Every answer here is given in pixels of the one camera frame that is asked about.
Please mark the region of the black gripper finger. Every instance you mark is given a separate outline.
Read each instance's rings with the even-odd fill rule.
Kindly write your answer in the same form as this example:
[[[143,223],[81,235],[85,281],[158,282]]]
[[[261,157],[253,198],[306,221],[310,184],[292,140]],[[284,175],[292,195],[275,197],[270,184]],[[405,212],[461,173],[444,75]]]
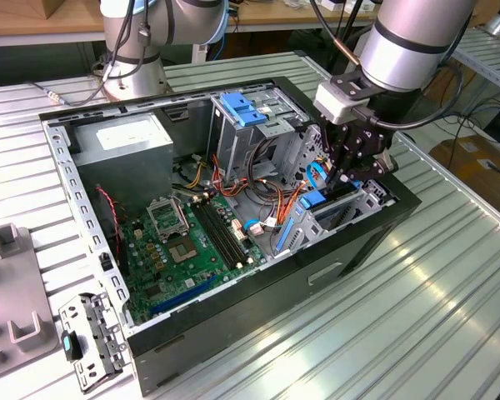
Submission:
[[[343,143],[346,132],[345,126],[335,125],[331,122],[321,122],[320,130],[322,137],[322,148],[328,155],[328,160],[331,163],[329,173],[327,174],[326,183],[335,184],[338,180],[338,172],[341,164],[343,152]]]
[[[380,178],[390,172],[390,159],[385,157],[365,158],[356,165],[341,171],[339,180],[343,183],[349,181],[367,181]]]

